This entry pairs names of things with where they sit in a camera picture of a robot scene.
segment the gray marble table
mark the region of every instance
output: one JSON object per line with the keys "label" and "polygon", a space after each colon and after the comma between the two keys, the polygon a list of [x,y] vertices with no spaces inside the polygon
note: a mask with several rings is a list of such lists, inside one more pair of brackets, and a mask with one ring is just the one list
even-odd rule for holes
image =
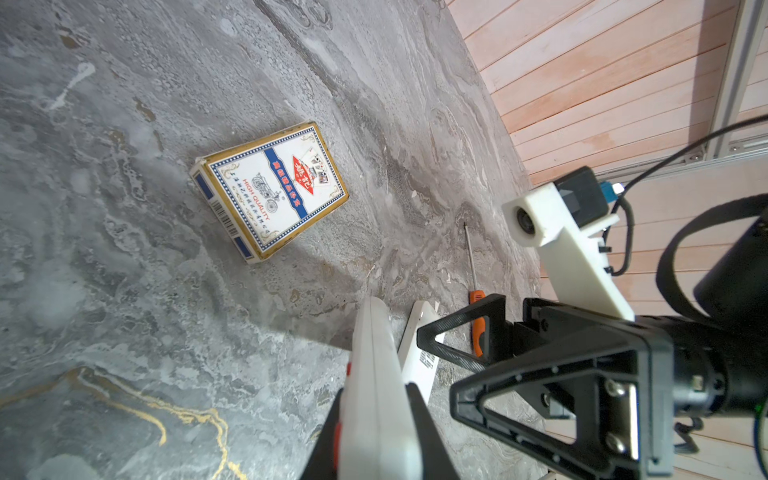
{"label": "gray marble table", "polygon": [[[27,0],[0,25],[0,478],[295,478],[356,308],[534,294],[529,187],[443,1]],[[247,266],[193,159],[316,121],[350,200]],[[449,342],[468,347],[466,330]],[[430,410],[463,478],[529,457]],[[509,415],[541,428],[519,398]]]}

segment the orange screwdriver handle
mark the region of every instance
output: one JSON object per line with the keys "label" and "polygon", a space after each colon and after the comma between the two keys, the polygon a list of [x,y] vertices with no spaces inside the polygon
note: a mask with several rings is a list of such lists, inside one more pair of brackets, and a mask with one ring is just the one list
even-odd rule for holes
{"label": "orange screwdriver handle", "polygon": [[[475,303],[478,300],[485,298],[485,293],[482,290],[475,290],[469,292],[469,302]],[[485,340],[485,318],[480,317],[472,320],[472,349],[475,351],[475,355],[478,357],[483,356],[482,344]]]}

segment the cable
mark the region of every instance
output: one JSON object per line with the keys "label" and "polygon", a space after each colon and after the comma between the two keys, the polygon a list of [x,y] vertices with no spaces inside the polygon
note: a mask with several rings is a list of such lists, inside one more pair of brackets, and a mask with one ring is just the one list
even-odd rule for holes
{"label": "cable", "polygon": [[[606,269],[606,271],[608,271],[612,276],[624,275],[627,270],[629,270],[629,263],[632,261],[632,238],[634,237],[634,214],[632,213],[632,206],[624,197],[619,197],[616,199],[616,204],[621,207],[621,209],[624,211],[624,215],[627,217],[627,243],[626,247],[624,248],[624,263],[621,265],[621,268],[614,272],[614,268],[609,265]],[[608,232],[610,231],[611,228],[608,227],[603,232],[604,242],[607,242]]]}
{"label": "cable", "polygon": [[757,456],[757,464],[760,467],[760,471],[763,473],[763,477],[768,478],[768,469],[766,469],[765,450],[763,450],[763,430],[765,429],[766,422],[766,408],[768,408],[768,396],[763,403],[755,408],[755,426],[753,429],[755,445],[755,455]]}
{"label": "cable", "polygon": [[674,431],[677,433],[683,443],[676,443],[674,446],[675,455],[695,455],[699,452],[699,446],[696,445],[694,437],[690,436],[691,432],[698,432],[704,428],[704,422],[699,417],[690,417],[691,425],[685,425],[684,423],[674,424]]}
{"label": "cable", "polygon": [[[628,184],[626,184],[624,186],[624,191],[619,194],[618,199],[614,203],[614,207],[611,209],[611,213],[615,214],[616,212],[618,212],[619,207],[624,208],[624,205],[628,205],[627,202],[620,202],[620,200],[624,199],[624,197],[627,195],[627,192],[629,191],[630,188],[634,187],[640,181],[648,178],[650,175],[658,172],[662,168],[666,167],[668,164],[671,164],[672,162],[674,162],[678,158],[682,157],[683,155],[685,155],[687,153],[690,153],[693,150],[696,150],[698,147],[704,145],[705,143],[707,143],[708,141],[710,141],[710,140],[712,140],[714,138],[718,138],[718,137],[720,137],[722,135],[725,135],[725,134],[727,134],[727,133],[729,133],[731,131],[739,130],[740,128],[749,127],[751,125],[759,124],[759,123],[762,123],[764,121],[768,121],[768,114],[760,115],[759,117],[750,118],[749,120],[740,121],[740,122],[737,122],[735,124],[728,125],[727,127],[723,127],[723,128],[721,128],[721,129],[719,129],[717,131],[712,132],[711,134],[708,134],[708,135],[700,138],[697,141],[694,141],[692,144],[690,144],[687,147],[683,148],[682,150],[678,151],[676,154],[673,154],[672,156],[666,158],[665,160],[662,160],[661,162],[655,164],[653,167],[649,168],[648,170],[646,170],[642,174],[637,175],[635,178],[630,180],[630,182]],[[630,235],[629,235],[630,228],[631,227],[630,227],[630,223],[629,223],[629,218],[627,218],[627,240],[630,240]],[[605,242],[608,241],[608,232],[610,232],[610,231],[611,231],[611,229],[607,228],[603,232],[603,240]],[[626,250],[624,252],[625,264],[627,266],[629,265],[629,263],[628,263],[628,261],[626,261],[626,258],[627,258],[627,255],[630,254],[630,253],[631,252],[629,250]]]}

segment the blue stripe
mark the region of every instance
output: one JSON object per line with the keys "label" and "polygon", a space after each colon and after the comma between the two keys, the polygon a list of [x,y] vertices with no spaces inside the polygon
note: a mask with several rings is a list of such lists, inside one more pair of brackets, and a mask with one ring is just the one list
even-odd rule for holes
{"label": "blue stripe", "polygon": [[237,244],[237,247],[240,249],[241,252],[243,252],[243,256],[246,258],[253,257],[253,254],[248,250],[248,247],[245,246],[245,242],[243,242],[243,239],[240,237],[234,238],[235,243]]}
{"label": "blue stripe", "polygon": [[[267,148],[264,151],[264,154],[266,155],[267,160],[270,161],[270,168],[272,169],[272,172],[275,173],[275,177],[277,177],[277,180],[280,180],[280,185],[283,186],[283,190],[285,191],[286,195],[288,196],[288,201],[290,202],[290,206],[296,211],[297,214],[299,214],[299,218],[304,218],[308,215],[306,212],[306,208],[304,208],[304,199],[299,195],[299,192],[296,191],[296,186],[291,181],[290,177],[288,176],[288,171],[285,167],[285,164],[282,160],[280,160],[277,157],[277,154],[275,153],[275,150],[272,148]],[[277,174],[277,171],[283,169],[284,175],[281,177]],[[288,183],[284,184],[282,179],[287,178]],[[290,186],[290,190],[296,192],[296,198],[290,197],[290,192],[288,191]]]}
{"label": "blue stripe", "polygon": [[205,197],[210,200],[214,197],[214,192],[210,191],[210,187],[208,187],[208,184],[205,182],[205,179],[203,178],[202,174],[195,175],[195,181],[198,185],[200,185],[200,189],[205,194]]}

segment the screw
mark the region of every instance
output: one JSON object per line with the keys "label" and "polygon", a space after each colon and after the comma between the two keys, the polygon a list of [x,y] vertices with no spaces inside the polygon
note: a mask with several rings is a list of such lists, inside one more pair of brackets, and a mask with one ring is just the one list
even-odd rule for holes
{"label": "screw", "polygon": [[605,391],[609,396],[620,397],[627,393],[627,386],[623,383],[615,382],[611,379],[605,380]]}
{"label": "screw", "polygon": [[704,377],[702,375],[694,375],[690,379],[690,385],[694,388],[695,392],[704,391]]}
{"label": "screw", "polygon": [[605,445],[611,449],[612,452],[625,453],[627,446],[621,441],[613,432],[605,434]]}

